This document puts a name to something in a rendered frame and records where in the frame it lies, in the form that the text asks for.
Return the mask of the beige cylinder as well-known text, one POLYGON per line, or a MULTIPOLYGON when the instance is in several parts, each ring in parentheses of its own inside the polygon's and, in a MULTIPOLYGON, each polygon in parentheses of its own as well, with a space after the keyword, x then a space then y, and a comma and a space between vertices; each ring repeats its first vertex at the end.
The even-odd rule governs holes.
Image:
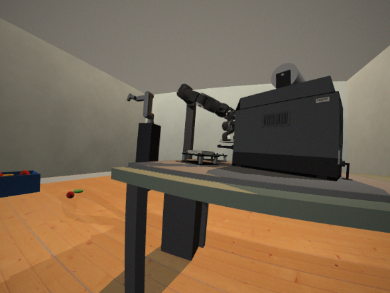
POLYGON ((305 78, 300 73, 298 68, 292 63, 285 63, 275 69, 271 76, 271 83, 276 88, 276 74, 291 70, 291 85, 305 82, 305 78))

